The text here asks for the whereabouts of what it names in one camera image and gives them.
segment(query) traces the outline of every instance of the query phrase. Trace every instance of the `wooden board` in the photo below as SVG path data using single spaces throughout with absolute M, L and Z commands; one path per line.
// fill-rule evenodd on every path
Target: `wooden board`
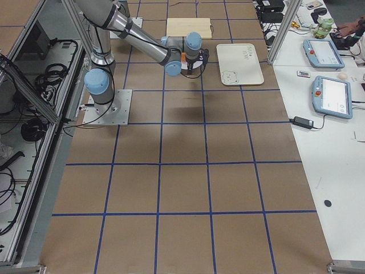
M 211 39 L 210 18 L 168 18 L 166 36 L 186 36 L 192 31 L 202 39 Z

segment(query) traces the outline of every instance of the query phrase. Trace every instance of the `tablet screen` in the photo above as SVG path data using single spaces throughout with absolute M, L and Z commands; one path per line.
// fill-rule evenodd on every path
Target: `tablet screen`
M 339 61 L 336 57 L 330 42 L 328 41 L 310 41 L 315 56 L 320 64 L 338 65 Z
M 341 114 L 348 114 L 348 96 L 346 84 L 323 79 L 322 108 Z

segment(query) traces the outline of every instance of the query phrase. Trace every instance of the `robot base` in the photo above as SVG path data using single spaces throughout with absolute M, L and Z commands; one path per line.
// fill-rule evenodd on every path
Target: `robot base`
M 108 114 L 99 117 L 98 113 L 96 113 L 93 107 L 88 107 L 85 112 L 83 123 L 88 123 L 97 119 L 96 121 L 89 123 L 85 126 L 126 126 L 128 124 L 129 119 L 129 110 L 131 108 L 132 101 L 132 90 L 116 90 L 115 91 L 115 100 L 121 102 L 120 110 L 117 113 Z M 94 100 L 89 97 L 88 104 L 93 104 Z

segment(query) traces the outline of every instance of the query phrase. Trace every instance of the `blue joint cap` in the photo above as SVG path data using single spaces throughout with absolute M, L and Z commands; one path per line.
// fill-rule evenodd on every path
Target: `blue joint cap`
M 161 44 L 166 46 L 166 42 L 167 42 L 167 39 L 169 38 L 169 36 L 163 36 L 161 37 Z
M 178 76 L 181 73 L 181 62 L 171 61 L 165 65 L 165 72 L 169 76 Z
M 195 31 L 192 33 L 189 33 L 188 36 L 186 36 L 186 45 L 191 50 L 199 50 L 201 48 L 201 36 L 199 33 L 196 33 Z
M 92 95 L 100 95 L 109 87 L 109 77 L 105 71 L 95 68 L 85 75 L 84 83 Z

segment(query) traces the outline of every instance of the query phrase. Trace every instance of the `keyboard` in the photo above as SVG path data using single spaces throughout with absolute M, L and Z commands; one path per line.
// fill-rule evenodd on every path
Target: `keyboard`
M 308 10 L 307 7 L 300 6 L 297 12 L 298 23 L 302 29 L 309 29 L 311 24 L 314 24 L 311 10 Z

